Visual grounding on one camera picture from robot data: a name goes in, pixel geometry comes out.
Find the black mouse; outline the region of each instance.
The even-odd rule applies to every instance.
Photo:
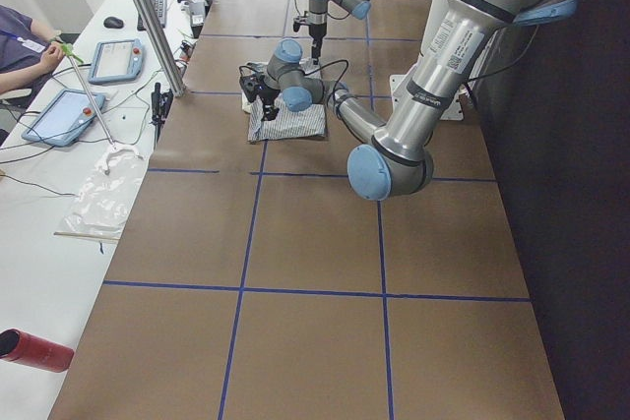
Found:
[[[125,23],[117,17],[107,17],[102,24],[106,29],[122,29]]]

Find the black wall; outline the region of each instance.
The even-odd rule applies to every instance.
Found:
[[[630,419],[629,1],[581,0],[477,89],[568,420]],[[486,70],[531,31],[507,31]]]

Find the red cylinder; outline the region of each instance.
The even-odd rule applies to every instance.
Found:
[[[74,354],[72,348],[17,329],[0,333],[0,359],[5,361],[61,373]]]

